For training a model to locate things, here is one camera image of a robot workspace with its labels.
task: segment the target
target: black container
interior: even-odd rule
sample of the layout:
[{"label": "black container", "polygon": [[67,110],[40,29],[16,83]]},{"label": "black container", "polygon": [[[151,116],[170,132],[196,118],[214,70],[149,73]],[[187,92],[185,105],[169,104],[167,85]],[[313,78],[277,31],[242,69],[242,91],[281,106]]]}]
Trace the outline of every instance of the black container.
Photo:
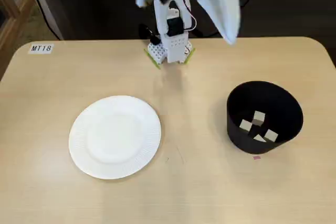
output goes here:
[{"label": "black container", "polygon": [[[250,132],[239,126],[242,119],[252,122],[254,112],[266,114],[262,126],[253,125]],[[303,112],[297,100],[285,89],[265,81],[245,82],[237,86],[227,99],[227,133],[242,151],[266,153],[293,139],[303,125]],[[275,142],[253,139],[270,129],[278,133]]]}]

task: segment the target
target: wooden table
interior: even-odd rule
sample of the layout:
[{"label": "wooden table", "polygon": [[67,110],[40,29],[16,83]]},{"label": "wooden table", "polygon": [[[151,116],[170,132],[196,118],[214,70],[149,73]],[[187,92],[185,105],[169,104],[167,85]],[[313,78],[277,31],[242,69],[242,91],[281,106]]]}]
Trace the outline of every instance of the wooden table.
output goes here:
[{"label": "wooden table", "polygon": [[[58,41],[49,55],[21,47],[0,83],[0,223],[334,224],[336,71],[309,38],[192,40],[187,65],[158,70],[139,40]],[[297,98],[304,125],[254,160],[226,134],[226,99],[265,80]],[[120,180],[82,173],[68,134],[89,104],[126,94],[162,122],[153,161]]]}]

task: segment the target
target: white cube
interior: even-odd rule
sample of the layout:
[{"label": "white cube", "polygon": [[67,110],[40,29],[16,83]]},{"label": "white cube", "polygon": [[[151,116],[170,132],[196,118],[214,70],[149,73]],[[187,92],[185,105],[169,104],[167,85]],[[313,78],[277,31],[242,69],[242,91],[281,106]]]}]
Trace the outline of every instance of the white cube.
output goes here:
[{"label": "white cube", "polygon": [[255,111],[252,124],[261,126],[265,121],[265,113],[262,113],[260,111]]},{"label": "white cube", "polygon": [[265,142],[265,143],[266,143],[266,140],[265,140],[265,139],[263,139],[263,137],[262,137],[262,136],[260,136],[259,134],[258,134],[258,135],[256,135],[256,136],[254,137],[254,139],[255,139],[255,140],[258,140],[258,141],[261,141],[261,142]]},{"label": "white cube", "polygon": [[250,122],[248,122],[248,121],[246,121],[246,120],[243,119],[243,120],[241,121],[241,124],[240,124],[239,127],[240,127],[241,129],[243,129],[243,130],[249,132],[249,131],[251,130],[251,128],[252,128],[252,123],[250,123]]},{"label": "white cube", "polygon": [[271,131],[271,130],[267,130],[267,132],[266,132],[266,134],[264,136],[264,138],[266,138],[266,139],[268,139],[268,140],[270,140],[272,142],[275,142],[275,140],[277,139],[277,137],[278,137],[278,134],[275,133],[274,131]]}]

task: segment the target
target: small white block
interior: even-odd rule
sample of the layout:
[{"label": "small white block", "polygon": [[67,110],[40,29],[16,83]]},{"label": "small white block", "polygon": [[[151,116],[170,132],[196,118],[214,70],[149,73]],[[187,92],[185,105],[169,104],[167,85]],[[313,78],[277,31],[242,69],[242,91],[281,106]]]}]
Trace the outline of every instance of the small white block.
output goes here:
[{"label": "small white block", "polygon": [[243,129],[243,130],[249,132],[249,131],[251,130],[252,123],[250,123],[250,122],[248,122],[248,121],[246,121],[246,120],[243,119],[243,120],[241,121],[241,124],[240,124],[239,127],[240,127],[241,129]]},{"label": "small white block", "polygon": [[265,121],[265,113],[262,113],[260,111],[255,111],[252,124],[261,126]]},{"label": "small white block", "polygon": [[163,47],[163,44],[154,45],[149,43],[147,47],[148,53],[155,60],[157,64],[161,64],[165,58],[167,58],[167,50]]},{"label": "small white block", "polygon": [[267,130],[267,132],[266,132],[266,134],[264,136],[264,138],[266,138],[266,139],[268,139],[268,140],[270,140],[272,142],[275,142],[275,140],[277,139],[277,137],[278,137],[278,134],[275,133],[274,131],[271,131],[271,130]]},{"label": "small white block", "polygon": [[256,135],[256,136],[254,137],[254,139],[255,139],[255,140],[258,140],[258,141],[261,141],[261,142],[266,142],[266,140],[265,140],[265,139],[263,139],[263,137],[262,137],[262,136],[260,136],[259,134],[258,134],[258,135]]}]

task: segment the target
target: white paper plate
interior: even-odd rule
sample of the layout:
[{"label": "white paper plate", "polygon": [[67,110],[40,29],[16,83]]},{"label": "white paper plate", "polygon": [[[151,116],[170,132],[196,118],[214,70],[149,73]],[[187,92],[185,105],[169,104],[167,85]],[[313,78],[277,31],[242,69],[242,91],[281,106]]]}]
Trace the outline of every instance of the white paper plate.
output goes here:
[{"label": "white paper plate", "polygon": [[138,98],[119,95],[80,113],[70,131],[69,150],[84,173],[116,179],[146,166],[160,140],[160,120],[153,108]]}]

